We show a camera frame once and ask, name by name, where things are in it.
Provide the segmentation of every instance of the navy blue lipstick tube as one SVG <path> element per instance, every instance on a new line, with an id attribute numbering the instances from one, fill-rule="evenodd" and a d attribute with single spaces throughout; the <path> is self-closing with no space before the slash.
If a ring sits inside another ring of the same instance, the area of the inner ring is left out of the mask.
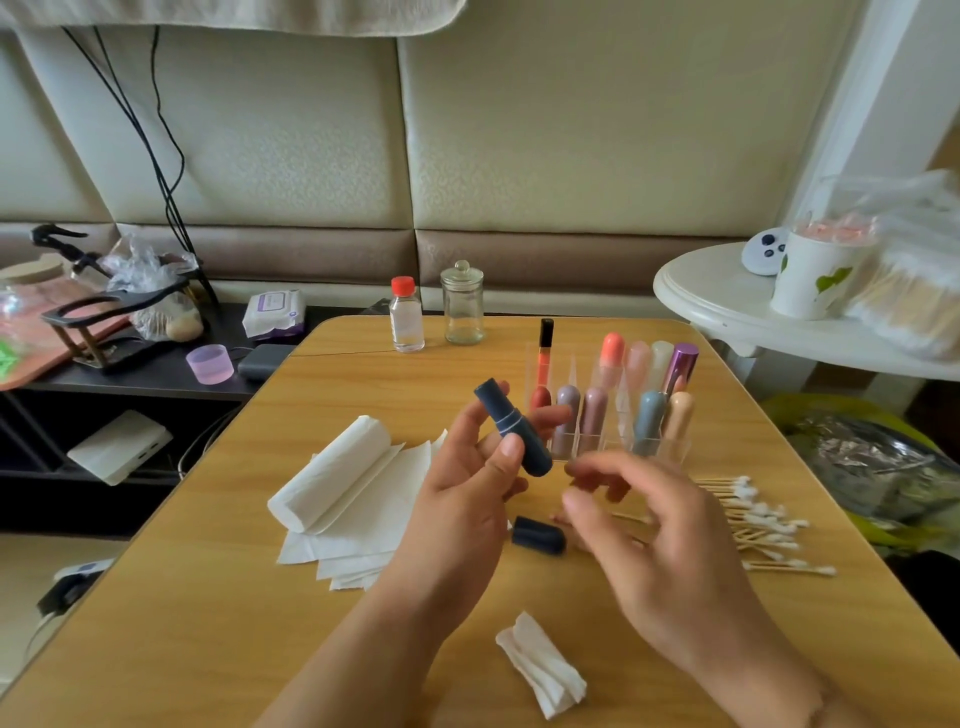
<path id="1" fill-rule="evenodd" d="M 515 432 L 522 438 L 523 470 L 533 477 L 543 477 L 549 473 L 553 467 L 553 458 L 550 457 L 550 452 L 530 421 L 521 415 L 519 410 L 507 399 L 507 396 L 500 391 L 496 379 L 487 379 L 473 390 L 473 394 L 483 402 L 496 425 L 497 431 L 503 437 Z"/>

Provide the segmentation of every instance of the left hand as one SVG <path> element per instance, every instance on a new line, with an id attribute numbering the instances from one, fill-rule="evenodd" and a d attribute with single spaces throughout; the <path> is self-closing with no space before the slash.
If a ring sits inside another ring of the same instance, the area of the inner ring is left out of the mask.
<path id="1" fill-rule="evenodd" d="M 504 394 L 510 385 L 501 381 Z M 427 616 L 439 641 L 456 629 L 487 589 L 507 534 L 504 502 L 527 489 L 519 477 L 523 441 L 493 432 L 479 440 L 487 410 L 474 400 L 457 416 L 423 480 L 399 548 L 373 589 Z M 527 419 L 546 439 L 570 418 L 565 404 Z"/>

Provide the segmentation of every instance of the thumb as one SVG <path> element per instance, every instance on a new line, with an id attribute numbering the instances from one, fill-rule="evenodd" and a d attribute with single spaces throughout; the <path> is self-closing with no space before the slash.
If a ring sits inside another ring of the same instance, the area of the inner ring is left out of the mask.
<path id="1" fill-rule="evenodd" d="M 467 481 L 467 485 L 475 492 L 503 497 L 514 484 L 522 460 L 523 440 L 511 432 L 500 441 L 483 468 Z"/>
<path id="2" fill-rule="evenodd" d="M 577 533 L 587 543 L 618 595 L 630 589 L 646 566 L 646 555 L 601 508 L 589 493 L 579 488 L 564 491 L 564 509 Z"/>

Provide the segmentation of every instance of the forearm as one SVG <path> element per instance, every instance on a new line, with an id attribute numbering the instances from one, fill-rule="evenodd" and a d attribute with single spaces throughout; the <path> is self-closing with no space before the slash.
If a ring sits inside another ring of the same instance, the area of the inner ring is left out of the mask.
<path id="1" fill-rule="evenodd" d="M 702 684 L 740 728 L 882 728 L 792 648 Z"/>
<path id="2" fill-rule="evenodd" d="M 377 590 L 330 634 L 254 728 L 399 725 L 441 641 Z"/>

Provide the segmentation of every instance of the white device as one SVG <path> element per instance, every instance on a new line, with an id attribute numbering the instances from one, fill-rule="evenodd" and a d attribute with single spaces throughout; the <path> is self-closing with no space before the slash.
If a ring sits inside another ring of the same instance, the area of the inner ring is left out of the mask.
<path id="1" fill-rule="evenodd" d="M 54 584 L 63 579 L 64 576 L 71 576 L 75 573 L 87 575 L 91 573 L 99 573 L 100 571 L 106 571 L 114 561 L 116 561 L 116 559 L 104 559 L 103 561 L 89 561 L 86 564 L 76 564 L 72 567 L 63 567 L 54 574 Z"/>
<path id="2" fill-rule="evenodd" d="M 743 267 L 758 276 L 775 276 L 786 250 L 787 228 L 771 228 L 758 232 L 743 246 L 740 261 Z"/>
<path id="3" fill-rule="evenodd" d="M 163 425 L 128 409 L 66 455 L 107 485 L 119 485 L 172 439 Z"/>

